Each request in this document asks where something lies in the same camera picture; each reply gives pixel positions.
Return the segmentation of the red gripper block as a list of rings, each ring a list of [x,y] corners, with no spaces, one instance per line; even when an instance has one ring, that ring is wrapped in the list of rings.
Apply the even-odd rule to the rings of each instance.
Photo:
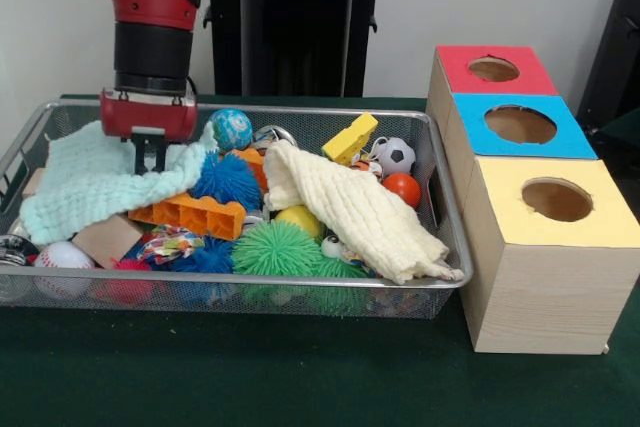
[[[191,138],[197,123],[197,103],[193,95],[163,96],[117,89],[100,93],[100,115],[103,131],[108,136],[130,138],[135,146],[135,172],[146,173],[147,140],[143,135],[162,136],[170,142]],[[154,171],[163,171],[166,142],[154,139]]]

